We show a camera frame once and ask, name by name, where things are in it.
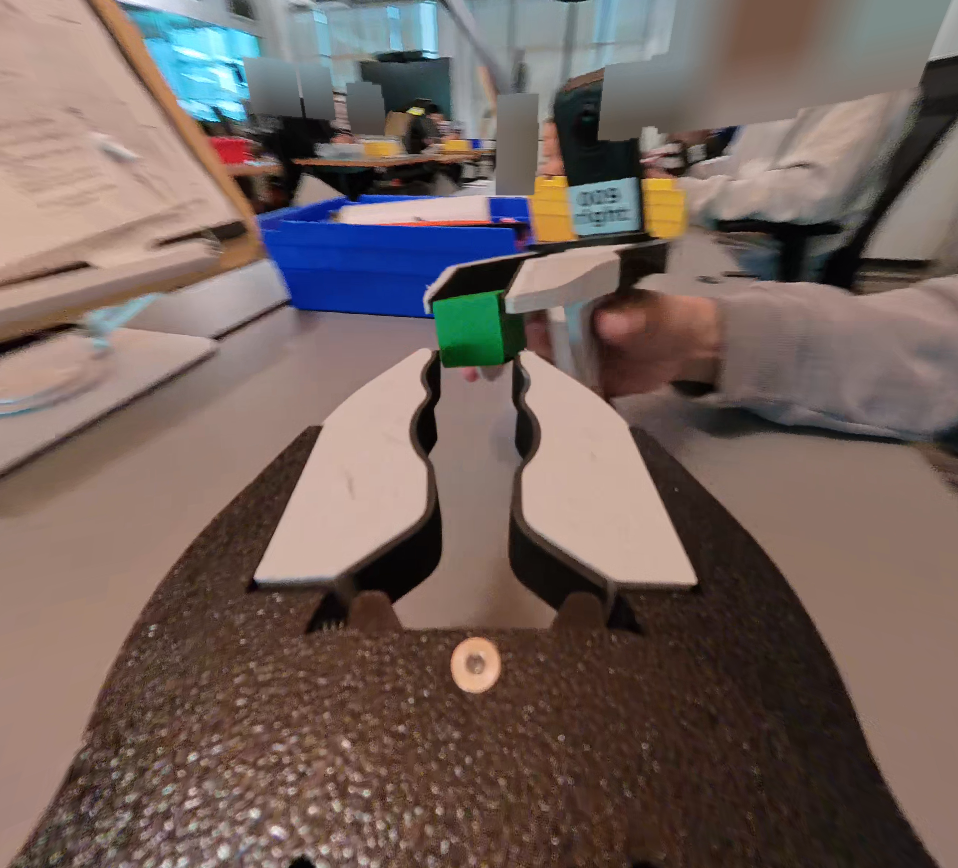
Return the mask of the red ribbed plastic bin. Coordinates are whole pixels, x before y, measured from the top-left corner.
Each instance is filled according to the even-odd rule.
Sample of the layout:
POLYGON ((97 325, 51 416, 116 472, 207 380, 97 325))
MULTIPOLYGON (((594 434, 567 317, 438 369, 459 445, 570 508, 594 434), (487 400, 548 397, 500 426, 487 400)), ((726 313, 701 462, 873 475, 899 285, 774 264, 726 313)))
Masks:
POLYGON ((207 137, 220 162, 228 167, 246 166, 257 159, 255 141, 241 136, 210 135, 207 137))

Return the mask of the black monitor screen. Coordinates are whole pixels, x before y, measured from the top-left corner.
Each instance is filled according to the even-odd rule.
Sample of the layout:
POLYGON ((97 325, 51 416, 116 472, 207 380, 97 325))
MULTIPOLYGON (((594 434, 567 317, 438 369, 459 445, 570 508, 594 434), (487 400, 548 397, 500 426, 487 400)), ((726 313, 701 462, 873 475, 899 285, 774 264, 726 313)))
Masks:
POLYGON ((363 82, 380 87, 387 115, 425 100, 434 104, 445 119, 453 119, 451 59, 363 60, 357 67, 363 82))

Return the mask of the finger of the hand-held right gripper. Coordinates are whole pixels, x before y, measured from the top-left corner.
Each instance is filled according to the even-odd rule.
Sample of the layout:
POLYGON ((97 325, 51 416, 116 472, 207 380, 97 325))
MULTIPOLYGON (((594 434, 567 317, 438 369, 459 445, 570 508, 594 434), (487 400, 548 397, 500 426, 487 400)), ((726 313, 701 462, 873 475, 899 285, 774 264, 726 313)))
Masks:
POLYGON ((493 259, 449 265, 427 287, 423 296, 426 316, 433 315, 434 303, 480 295, 498 293, 498 315, 504 315, 504 294, 517 276, 521 265, 533 256, 500 256, 493 259))
POLYGON ((613 293, 620 284, 619 253, 618 248, 577 248, 523 261, 504 291, 505 311, 542 312, 613 293))

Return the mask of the black office chair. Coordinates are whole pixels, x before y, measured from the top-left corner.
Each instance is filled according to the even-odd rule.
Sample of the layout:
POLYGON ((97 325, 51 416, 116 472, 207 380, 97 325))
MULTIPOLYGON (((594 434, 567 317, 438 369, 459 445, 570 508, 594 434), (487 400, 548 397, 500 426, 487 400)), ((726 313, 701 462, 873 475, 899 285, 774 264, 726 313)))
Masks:
POLYGON ((698 220, 736 263, 725 277, 850 289, 880 217, 956 121, 957 58, 917 88, 800 110, 741 129, 697 169, 698 220))

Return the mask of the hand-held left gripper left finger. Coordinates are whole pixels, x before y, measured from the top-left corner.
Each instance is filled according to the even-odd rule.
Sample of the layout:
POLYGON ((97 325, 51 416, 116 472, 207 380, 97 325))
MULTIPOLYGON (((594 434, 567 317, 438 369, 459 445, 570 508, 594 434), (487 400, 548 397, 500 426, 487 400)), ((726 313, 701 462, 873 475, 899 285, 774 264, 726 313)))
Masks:
POLYGON ((257 588, 410 590, 441 556, 438 353, 420 348, 334 409, 264 551, 257 588))

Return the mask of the green wooden cube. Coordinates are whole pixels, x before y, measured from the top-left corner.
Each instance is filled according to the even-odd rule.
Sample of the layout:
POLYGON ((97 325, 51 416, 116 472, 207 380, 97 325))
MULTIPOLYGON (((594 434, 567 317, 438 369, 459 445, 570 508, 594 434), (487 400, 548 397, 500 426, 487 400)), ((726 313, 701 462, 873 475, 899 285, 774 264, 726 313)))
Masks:
POLYGON ((495 367, 526 348, 523 318, 506 311, 504 289, 433 302, 437 342, 446 369, 495 367))

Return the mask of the wooden document stand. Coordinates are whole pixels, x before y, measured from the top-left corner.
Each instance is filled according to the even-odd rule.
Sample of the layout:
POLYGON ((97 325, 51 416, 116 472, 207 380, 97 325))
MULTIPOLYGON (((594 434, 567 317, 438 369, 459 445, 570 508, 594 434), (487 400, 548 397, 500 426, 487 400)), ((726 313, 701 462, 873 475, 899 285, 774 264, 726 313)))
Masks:
POLYGON ((129 328, 257 262, 255 214, 113 0, 1 0, 1 472, 209 359, 129 328))

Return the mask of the person's right hand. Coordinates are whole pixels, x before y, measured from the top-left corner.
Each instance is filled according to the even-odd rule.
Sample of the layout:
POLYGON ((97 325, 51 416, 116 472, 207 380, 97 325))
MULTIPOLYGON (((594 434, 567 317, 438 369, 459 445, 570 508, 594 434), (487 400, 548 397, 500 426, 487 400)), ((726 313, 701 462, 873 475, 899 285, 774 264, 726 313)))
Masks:
POLYGON ((716 300, 633 289, 600 300, 590 327, 597 389, 608 401, 673 383, 718 385, 724 343, 716 300))

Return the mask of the yellow plastic bin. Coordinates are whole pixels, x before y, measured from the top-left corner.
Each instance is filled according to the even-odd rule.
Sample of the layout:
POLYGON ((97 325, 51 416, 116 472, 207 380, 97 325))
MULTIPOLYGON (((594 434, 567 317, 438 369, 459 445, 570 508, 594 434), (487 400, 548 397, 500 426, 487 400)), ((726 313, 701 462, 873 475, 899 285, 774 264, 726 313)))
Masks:
POLYGON ((529 197, 534 239, 559 243, 642 234, 676 239, 688 227, 677 180, 625 179, 569 186, 565 177, 542 177, 529 197))

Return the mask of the person's right forearm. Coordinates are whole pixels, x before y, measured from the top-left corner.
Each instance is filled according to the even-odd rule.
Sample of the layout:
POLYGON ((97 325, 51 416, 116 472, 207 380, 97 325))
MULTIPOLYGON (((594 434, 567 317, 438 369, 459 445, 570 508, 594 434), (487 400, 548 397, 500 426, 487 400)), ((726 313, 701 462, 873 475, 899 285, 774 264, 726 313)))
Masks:
POLYGON ((868 295, 756 284, 716 303, 717 405, 784 426, 956 447, 956 276, 868 295))

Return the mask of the grey desk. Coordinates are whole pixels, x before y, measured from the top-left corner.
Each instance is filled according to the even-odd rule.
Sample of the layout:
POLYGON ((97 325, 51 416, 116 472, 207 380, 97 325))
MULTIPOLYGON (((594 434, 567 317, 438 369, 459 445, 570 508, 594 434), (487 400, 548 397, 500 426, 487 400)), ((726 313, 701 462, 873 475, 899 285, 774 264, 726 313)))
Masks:
MULTIPOLYGON (((433 342, 425 320, 284 308, 2 479, 2 866, 76 754, 118 649, 168 570, 305 428, 433 342)), ((409 626, 532 626, 550 611, 505 547, 509 384, 444 377, 442 563, 409 626)), ((942 866, 956 866, 956 492, 936 450, 811 431, 663 393, 625 400, 760 543, 832 651, 870 748, 942 866)))

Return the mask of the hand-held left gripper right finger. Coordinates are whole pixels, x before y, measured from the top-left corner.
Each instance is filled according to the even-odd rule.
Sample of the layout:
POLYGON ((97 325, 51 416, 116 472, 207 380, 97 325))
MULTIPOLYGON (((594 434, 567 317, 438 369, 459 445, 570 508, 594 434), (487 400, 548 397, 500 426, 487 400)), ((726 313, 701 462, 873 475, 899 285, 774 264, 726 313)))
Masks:
POLYGON ((538 355, 513 364, 517 521, 610 589, 678 589, 698 577, 629 426, 538 355))

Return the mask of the white instruction sheet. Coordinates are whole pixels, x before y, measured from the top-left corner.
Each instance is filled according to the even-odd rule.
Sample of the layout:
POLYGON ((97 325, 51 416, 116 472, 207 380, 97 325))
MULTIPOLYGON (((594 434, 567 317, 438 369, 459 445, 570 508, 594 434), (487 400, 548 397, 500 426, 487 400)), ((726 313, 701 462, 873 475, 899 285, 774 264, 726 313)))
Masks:
POLYGON ((2 283, 240 219, 89 0, 1 0, 2 283))

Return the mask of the blue plastic bin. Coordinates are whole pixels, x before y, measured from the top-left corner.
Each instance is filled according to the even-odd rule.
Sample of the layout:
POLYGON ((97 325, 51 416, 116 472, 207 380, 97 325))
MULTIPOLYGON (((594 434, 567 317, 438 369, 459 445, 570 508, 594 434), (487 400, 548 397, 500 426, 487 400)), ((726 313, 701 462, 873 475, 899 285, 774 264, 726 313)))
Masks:
POLYGON ((530 206, 523 197, 487 197, 492 220, 513 219, 514 229, 347 225, 334 219, 348 204, 404 197, 428 198, 335 197, 260 215, 260 237, 293 307, 425 318, 425 287, 444 269, 514 255, 530 233, 530 206))

